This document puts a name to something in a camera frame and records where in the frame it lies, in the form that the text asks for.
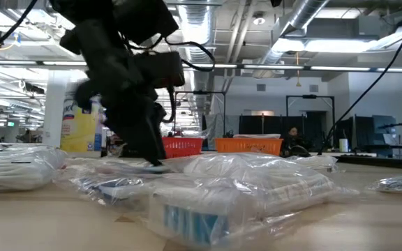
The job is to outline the person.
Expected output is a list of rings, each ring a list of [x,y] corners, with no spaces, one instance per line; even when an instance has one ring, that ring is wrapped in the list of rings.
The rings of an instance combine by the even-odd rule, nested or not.
[[[291,127],[283,138],[281,156],[284,158],[291,156],[309,157],[311,154],[308,150],[312,147],[312,143],[300,135],[296,127]]]

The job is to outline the dark background workstation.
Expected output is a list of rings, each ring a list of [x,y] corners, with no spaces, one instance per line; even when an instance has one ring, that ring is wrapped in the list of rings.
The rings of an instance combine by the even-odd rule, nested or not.
[[[347,139],[350,151],[376,153],[391,158],[402,150],[402,122],[393,116],[357,116],[337,123],[337,139]]]

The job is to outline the silver nail clipper in bag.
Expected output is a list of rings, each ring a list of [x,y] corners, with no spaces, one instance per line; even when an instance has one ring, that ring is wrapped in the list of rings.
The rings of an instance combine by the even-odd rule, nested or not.
[[[380,179],[370,184],[368,189],[377,192],[402,193],[402,176]]]

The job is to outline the yellow white wipes canister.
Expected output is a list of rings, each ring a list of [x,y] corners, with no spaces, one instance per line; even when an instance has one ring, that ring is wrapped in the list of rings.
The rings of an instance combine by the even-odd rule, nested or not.
[[[103,143],[102,107],[97,97],[90,108],[82,109],[74,100],[77,83],[66,87],[61,123],[60,148],[69,153],[100,152]]]

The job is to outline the black partition panel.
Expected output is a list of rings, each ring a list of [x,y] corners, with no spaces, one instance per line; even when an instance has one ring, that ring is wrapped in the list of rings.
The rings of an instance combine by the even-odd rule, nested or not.
[[[298,134],[319,146],[326,130],[325,112],[307,112],[301,116],[240,116],[239,134],[280,134],[285,137],[292,127]]]

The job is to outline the orange plastic mesh basket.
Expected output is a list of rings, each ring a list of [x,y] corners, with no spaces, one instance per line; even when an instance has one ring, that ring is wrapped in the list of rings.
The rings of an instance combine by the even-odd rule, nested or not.
[[[283,139],[216,138],[219,153],[255,152],[280,155]]]

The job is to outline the red plastic mesh basket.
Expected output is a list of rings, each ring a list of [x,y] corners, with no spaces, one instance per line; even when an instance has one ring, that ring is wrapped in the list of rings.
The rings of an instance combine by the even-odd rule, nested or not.
[[[199,155],[202,151],[202,138],[196,137],[164,137],[163,145],[166,158],[180,158]]]

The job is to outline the blue toothbrush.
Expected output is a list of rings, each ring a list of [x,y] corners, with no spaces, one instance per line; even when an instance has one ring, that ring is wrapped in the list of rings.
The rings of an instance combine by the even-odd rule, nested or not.
[[[157,234],[200,248],[239,245],[294,212],[265,215],[231,178],[204,174],[67,169],[54,182],[140,218]]]

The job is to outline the silver ventilation duct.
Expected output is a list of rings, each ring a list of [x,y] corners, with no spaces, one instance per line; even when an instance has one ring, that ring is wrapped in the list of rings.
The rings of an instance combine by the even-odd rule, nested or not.
[[[214,9],[211,6],[203,6],[208,0],[194,1],[200,1],[202,5],[181,5],[177,7],[181,19],[182,36],[186,42],[208,45],[211,42]],[[209,56],[194,45],[186,47],[185,54],[189,63],[211,63]],[[189,76],[191,91],[206,91],[209,88],[209,73],[191,71]],[[193,108],[199,115],[208,114],[210,113],[210,100],[211,96],[209,95],[195,95],[192,98]]]
[[[271,46],[253,63],[276,65],[287,52],[304,50],[307,27],[330,0],[296,0],[292,10],[278,17],[271,30]]]

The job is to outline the long ceiling light strip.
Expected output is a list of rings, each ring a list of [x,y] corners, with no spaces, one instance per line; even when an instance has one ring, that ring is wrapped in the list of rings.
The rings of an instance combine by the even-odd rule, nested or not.
[[[87,64],[83,61],[25,61],[25,60],[0,60],[0,66],[27,67],[68,67],[85,68]],[[242,63],[197,63],[200,68],[218,68],[231,70],[298,70],[298,71],[321,71],[321,72],[352,72],[352,73],[402,73],[402,68],[376,68],[376,67],[350,67],[350,66],[298,66],[298,65],[258,65]]]

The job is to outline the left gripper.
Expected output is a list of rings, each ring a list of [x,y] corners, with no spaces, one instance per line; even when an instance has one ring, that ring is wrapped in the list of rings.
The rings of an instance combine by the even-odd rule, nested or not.
[[[109,26],[107,24],[78,24],[67,30],[60,46],[86,61],[88,80],[75,90],[74,100],[82,109],[91,108],[91,99],[100,96],[107,109],[143,108],[140,103],[149,101],[158,114],[165,110],[156,102],[156,79],[145,70],[148,54],[134,55],[128,48],[132,40],[141,44],[163,32],[159,26]],[[121,158],[143,158],[153,166],[161,166],[165,159],[163,140],[156,125],[148,118],[112,120],[112,130],[121,139]]]

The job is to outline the black background gantry frame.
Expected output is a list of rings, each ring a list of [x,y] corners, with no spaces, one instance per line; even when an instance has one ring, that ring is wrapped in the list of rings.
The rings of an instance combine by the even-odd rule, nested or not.
[[[291,99],[291,98],[294,98],[295,100],[293,102],[290,102],[289,99]],[[332,109],[331,115],[332,115],[332,127],[333,127],[333,124],[336,122],[335,98],[334,98],[334,96],[317,96],[317,95],[314,95],[314,94],[306,94],[306,95],[300,95],[300,96],[286,96],[285,97],[285,113],[286,113],[286,119],[285,119],[286,122],[285,122],[285,124],[287,126],[288,126],[289,117],[290,117],[290,115],[289,115],[290,106],[293,105],[295,103],[295,101],[297,99],[299,99],[299,98],[301,98],[301,99],[310,99],[310,100],[312,100],[312,99],[321,99],[323,102],[325,102],[327,105],[329,105],[331,107],[331,109]],[[325,100],[325,98],[330,99],[331,103],[329,104]]]
[[[172,131],[176,132],[176,125],[177,125],[177,115],[176,115],[176,110],[177,110],[177,95],[183,93],[185,94],[191,94],[193,96],[207,96],[207,95],[216,95],[216,94],[221,94],[223,96],[223,136],[225,137],[226,135],[226,129],[225,129],[225,116],[226,116],[226,92],[224,91],[203,91],[203,90],[197,90],[197,91],[175,91],[174,92],[174,101],[172,102],[172,105],[174,105],[173,110],[175,111],[175,116],[172,121],[173,127]]]

